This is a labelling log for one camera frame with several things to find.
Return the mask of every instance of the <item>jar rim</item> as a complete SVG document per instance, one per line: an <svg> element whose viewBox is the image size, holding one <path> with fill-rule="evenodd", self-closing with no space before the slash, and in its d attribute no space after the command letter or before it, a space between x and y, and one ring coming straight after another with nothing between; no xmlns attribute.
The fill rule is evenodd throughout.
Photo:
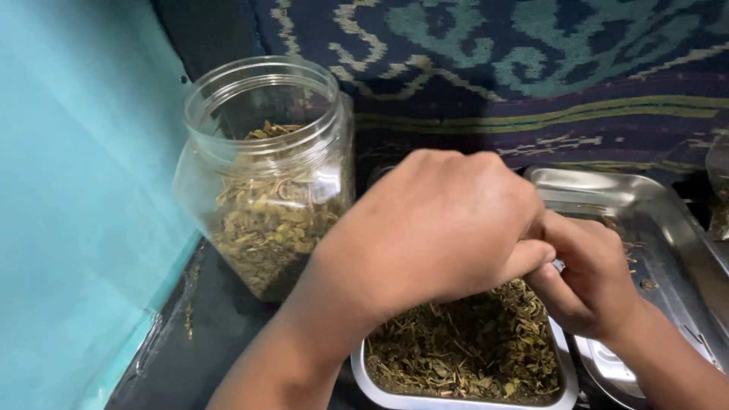
<svg viewBox="0 0 729 410"><path fill-rule="evenodd" d="M202 90L207 86L210 85L215 80L219 80L221 77L225 75L232 74L238 70L242 69L254 69L257 67L266 67L266 66L291 66L295 67L297 69L306 70L309 72L312 72L318 76L320 76L324 80L325 87L321 87L323 90L325 89L327 92L323 94L322 96L326 97L328 102L330 103L327 107L327 111L324 112L319 118L317 118L314 121L311 121L310 123L304 125L302 128L293 131L288 134L284 134L281 136L269 138L269 139L256 139L256 140L231 140L231 139L223 139L218 136L212 136L209 133L205 132L203 129L201 129L201 126L203 124L203 119L206 117L206 115L209 115L208 109L212 104L203 104L201 107L195 106L195 99L196 98L202 98L203 101L206 103L209 101L215 101L217 98L215 96L215 93L210 97L205 97L202 95ZM242 83L242 82L253 82L257 79L257 77L251 77L250 79L237 81L232 84L236 83ZM313 80L306 79L304 77L301 77L302 82L300 84L291 84L288 82L274 82L273 84L261 84L259 86L271 86L271 85L300 85L302 87L306 86L307 82L312 82ZM339 84L337 83L337 80L334 78L331 72L326 70L324 67L313 63L311 61L308 61L304 58L298 57L298 56L289 56L289 55L264 55L264 56L258 56L258 57L249 57L244 58L237 61L232 61L230 63L224 64L220 67L217 67L211 71L208 71L205 73L202 77L198 78L194 83L192 84L192 87L188 90L187 96L184 100L184 121L185 125L191 130L194 131L192 133L193 138L197 139L200 142L203 143L212 143L212 144L220 144L220 145L229 145L231 147L235 147L237 149L250 149L254 152L252 153L271 153L279 150L285 150L290 147L294 147L299 144L306 143L307 141L311 140L312 138L316 138L322 131L322 129L319 129L316 132L311 132L312 129L318 128L323 123L331 123L333 120L333 117L335 115L335 112L337 110L337 99L339 94ZM226 98L224 101L220 102L220 104L215 104L213 107L216 109L217 107L220 107L223 105L229 98ZM286 140L290 140L291 144L286 144L284 146L281 146L282 142L285 142ZM278 145L279 148L275 150L266 150L266 147L269 147L271 145Z"/></svg>

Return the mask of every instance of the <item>hand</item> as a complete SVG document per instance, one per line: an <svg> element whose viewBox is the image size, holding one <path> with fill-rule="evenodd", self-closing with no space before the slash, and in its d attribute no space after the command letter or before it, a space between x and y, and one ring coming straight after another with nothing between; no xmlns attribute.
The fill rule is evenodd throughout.
<svg viewBox="0 0 729 410"><path fill-rule="evenodd" d="M599 222L552 211L542 227L565 269L560 275L545 264L526 276L529 286L568 332L604 343L618 337L644 307L618 234Z"/></svg>
<svg viewBox="0 0 729 410"><path fill-rule="evenodd" d="M552 260L544 204L498 155L419 150L322 239L300 279L344 295L374 325L428 301L497 287Z"/></svg>

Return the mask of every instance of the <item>stainless steel tray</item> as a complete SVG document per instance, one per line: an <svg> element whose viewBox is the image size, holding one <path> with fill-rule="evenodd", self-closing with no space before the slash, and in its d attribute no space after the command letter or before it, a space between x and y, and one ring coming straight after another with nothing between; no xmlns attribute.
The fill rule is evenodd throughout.
<svg viewBox="0 0 729 410"><path fill-rule="evenodd" d="M633 279L686 339L718 368L729 366L729 269L679 196L636 175L532 167L547 208L584 219L607 217L630 249ZM651 279L658 289L642 290ZM609 396L631 409L647 404L633 373L597 341L576 337L580 359Z"/></svg>
<svg viewBox="0 0 729 410"><path fill-rule="evenodd" d="M352 352L352 373L359 388L370 400L382 407L396 410L571 410L577 402L577 375L574 372L572 359L569 356L567 340L562 328L550 319L552 335L557 350L557 363L562 377L561 395L554 404L549 406L525 406L497 403L493 401L474 401L459 398L437 398L418 395L400 395L388 393L372 381L365 366L365 342L363 341Z"/></svg>

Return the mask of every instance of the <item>patterned fabric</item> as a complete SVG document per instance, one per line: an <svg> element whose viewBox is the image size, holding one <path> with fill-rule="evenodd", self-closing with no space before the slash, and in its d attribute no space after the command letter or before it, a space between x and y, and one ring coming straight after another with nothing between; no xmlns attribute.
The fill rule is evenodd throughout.
<svg viewBox="0 0 729 410"><path fill-rule="evenodd" d="M724 1L251 4L262 53L319 63L355 98L365 168L446 147L670 182L726 124Z"/></svg>

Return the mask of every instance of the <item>teal wall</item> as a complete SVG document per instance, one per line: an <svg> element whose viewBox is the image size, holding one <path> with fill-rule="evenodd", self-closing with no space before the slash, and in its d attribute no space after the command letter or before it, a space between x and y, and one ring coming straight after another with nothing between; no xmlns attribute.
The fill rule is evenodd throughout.
<svg viewBox="0 0 729 410"><path fill-rule="evenodd" d="M144 0L0 19L0 409L102 409L198 238L184 70Z"/></svg>

